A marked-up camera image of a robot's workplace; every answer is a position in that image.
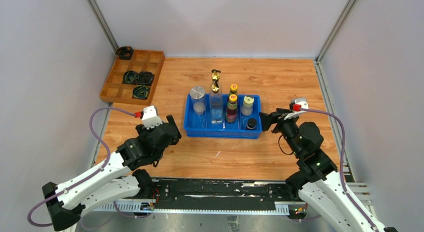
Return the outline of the small black pepper shaker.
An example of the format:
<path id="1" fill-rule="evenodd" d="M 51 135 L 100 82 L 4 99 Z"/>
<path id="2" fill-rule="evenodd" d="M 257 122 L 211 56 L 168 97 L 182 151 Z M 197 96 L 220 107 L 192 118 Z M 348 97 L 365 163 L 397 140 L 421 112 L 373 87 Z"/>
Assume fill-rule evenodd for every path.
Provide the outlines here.
<path id="1" fill-rule="evenodd" d="M 246 129 L 247 130 L 255 130 L 256 127 L 257 127 L 257 124 L 258 124 L 257 120 L 255 118 L 251 117 L 247 120 Z"/>

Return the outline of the blue plastic divided bin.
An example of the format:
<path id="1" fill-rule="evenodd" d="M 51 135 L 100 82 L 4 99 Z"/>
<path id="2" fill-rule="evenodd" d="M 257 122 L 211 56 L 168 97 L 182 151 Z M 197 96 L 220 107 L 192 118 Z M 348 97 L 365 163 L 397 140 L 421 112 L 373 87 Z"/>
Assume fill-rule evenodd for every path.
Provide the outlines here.
<path id="1" fill-rule="evenodd" d="M 209 110 L 209 95 L 205 95 L 206 110 L 202 115 L 194 111 L 193 102 L 189 94 L 186 95 L 186 105 L 183 119 L 183 128 L 188 137 L 207 138 L 233 138 L 233 139 L 258 139 L 262 133 L 262 123 L 259 112 L 262 110 L 261 97 L 252 94 L 252 114 L 244 116 L 240 111 L 236 120 L 228 123 L 226 118 L 226 105 L 223 105 L 222 123 L 213 124 Z"/>

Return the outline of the jar with pale yellow lid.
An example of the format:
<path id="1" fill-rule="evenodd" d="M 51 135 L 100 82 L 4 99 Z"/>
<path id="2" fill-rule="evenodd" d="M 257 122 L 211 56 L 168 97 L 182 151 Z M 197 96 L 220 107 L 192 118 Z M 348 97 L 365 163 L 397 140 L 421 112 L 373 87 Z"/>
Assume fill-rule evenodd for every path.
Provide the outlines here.
<path id="1" fill-rule="evenodd" d="M 255 99 L 251 95 L 246 95 L 243 98 L 242 106 L 241 106 L 241 114 L 243 116 L 250 116 L 253 113 L 253 104 Z"/>

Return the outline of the green label sauce bottle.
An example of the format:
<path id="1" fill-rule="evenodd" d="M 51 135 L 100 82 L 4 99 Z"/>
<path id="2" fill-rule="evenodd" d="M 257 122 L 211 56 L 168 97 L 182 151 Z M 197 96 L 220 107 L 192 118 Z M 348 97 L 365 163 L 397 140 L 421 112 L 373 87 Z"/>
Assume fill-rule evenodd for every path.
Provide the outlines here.
<path id="1" fill-rule="evenodd" d="M 228 123 L 234 123 L 237 118 L 238 109 L 238 96 L 236 94 L 230 94 L 228 96 L 227 108 L 225 111 L 225 120 Z"/>

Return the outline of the jar with silver lid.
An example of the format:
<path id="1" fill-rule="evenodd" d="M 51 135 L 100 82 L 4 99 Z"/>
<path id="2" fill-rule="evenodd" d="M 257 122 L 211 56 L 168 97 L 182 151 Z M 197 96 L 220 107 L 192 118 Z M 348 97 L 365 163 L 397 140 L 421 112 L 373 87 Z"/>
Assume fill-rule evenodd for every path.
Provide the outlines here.
<path id="1" fill-rule="evenodd" d="M 195 114 L 201 116 L 206 111 L 206 91 L 202 86 L 194 86 L 189 96 L 192 102 L 192 107 Z"/>

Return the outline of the red label sauce bottle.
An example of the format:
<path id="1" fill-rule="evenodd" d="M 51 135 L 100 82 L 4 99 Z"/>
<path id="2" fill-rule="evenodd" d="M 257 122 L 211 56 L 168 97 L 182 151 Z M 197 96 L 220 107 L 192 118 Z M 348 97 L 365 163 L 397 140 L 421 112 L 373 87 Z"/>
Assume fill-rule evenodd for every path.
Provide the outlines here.
<path id="1" fill-rule="evenodd" d="M 237 84 L 233 83 L 233 84 L 230 85 L 228 95 L 229 96 L 230 95 L 236 95 L 236 96 L 238 95 L 238 85 Z"/>

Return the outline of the clear glass oil bottle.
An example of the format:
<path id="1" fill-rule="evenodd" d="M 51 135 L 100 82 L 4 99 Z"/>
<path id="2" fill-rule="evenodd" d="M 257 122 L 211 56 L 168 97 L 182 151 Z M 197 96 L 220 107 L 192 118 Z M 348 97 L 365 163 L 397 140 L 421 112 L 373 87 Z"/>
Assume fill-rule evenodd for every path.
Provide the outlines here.
<path id="1" fill-rule="evenodd" d="M 223 122 L 223 96 L 220 87 L 217 88 L 213 84 L 209 92 L 209 110 L 211 123 L 213 125 L 221 124 Z"/>

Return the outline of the glass bottle with brown sauce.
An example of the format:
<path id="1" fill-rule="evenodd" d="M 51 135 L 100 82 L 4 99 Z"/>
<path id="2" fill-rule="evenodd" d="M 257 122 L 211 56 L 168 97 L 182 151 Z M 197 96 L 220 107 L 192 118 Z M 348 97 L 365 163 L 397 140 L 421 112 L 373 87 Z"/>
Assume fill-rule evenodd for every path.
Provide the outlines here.
<path id="1" fill-rule="evenodd" d="M 211 70 L 211 79 L 212 79 L 212 84 L 216 87 L 219 88 L 219 80 L 221 78 L 221 71 L 217 70 L 217 69 L 212 69 Z"/>

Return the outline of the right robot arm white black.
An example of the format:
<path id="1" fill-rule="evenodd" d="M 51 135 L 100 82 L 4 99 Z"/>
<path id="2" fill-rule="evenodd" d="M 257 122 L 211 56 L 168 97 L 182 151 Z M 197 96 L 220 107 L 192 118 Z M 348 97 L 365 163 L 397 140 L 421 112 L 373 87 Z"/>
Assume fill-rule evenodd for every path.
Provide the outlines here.
<path id="1" fill-rule="evenodd" d="M 395 232 L 380 222 L 348 187 L 344 175 L 321 149 L 324 141 L 314 122 L 297 125 L 306 108 L 277 108 L 270 114 L 260 112 L 263 131 L 274 125 L 297 158 L 299 170 L 286 179 L 286 196 L 312 206 L 338 232 Z"/>

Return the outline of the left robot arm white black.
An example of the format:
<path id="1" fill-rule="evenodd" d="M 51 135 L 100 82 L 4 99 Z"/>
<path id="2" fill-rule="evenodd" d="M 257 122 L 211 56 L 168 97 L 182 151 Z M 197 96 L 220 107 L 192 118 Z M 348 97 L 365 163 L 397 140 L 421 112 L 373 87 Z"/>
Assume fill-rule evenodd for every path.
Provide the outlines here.
<path id="1" fill-rule="evenodd" d="M 45 198 L 51 198 L 45 204 L 53 229 L 68 229 L 92 210 L 114 201 L 152 196 L 153 180 L 142 167 L 157 167 L 164 150 L 182 137 L 173 116 L 166 119 L 152 128 L 145 123 L 137 125 L 137 137 L 127 139 L 108 160 L 79 176 L 60 184 L 45 184 L 42 192 Z"/>

